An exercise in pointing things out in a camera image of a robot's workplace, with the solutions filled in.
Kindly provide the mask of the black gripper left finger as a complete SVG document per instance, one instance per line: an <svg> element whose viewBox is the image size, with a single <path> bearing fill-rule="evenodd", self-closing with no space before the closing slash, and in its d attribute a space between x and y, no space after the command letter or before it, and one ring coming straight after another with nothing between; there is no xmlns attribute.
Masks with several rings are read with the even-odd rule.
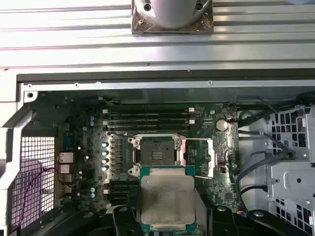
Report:
<svg viewBox="0 0 315 236"><path fill-rule="evenodd" d="M48 236L141 236L142 228L128 206L116 206L99 215L81 211L50 229Z"/></svg>

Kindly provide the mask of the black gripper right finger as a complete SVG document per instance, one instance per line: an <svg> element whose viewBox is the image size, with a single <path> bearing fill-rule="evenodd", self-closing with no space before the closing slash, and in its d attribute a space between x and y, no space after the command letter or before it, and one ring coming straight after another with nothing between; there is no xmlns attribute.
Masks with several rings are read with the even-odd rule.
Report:
<svg viewBox="0 0 315 236"><path fill-rule="evenodd" d="M267 211L251 210L241 216L223 205L215 205L206 194L197 194L197 216L205 218L207 236L308 236L298 225L289 224Z"/></svg>

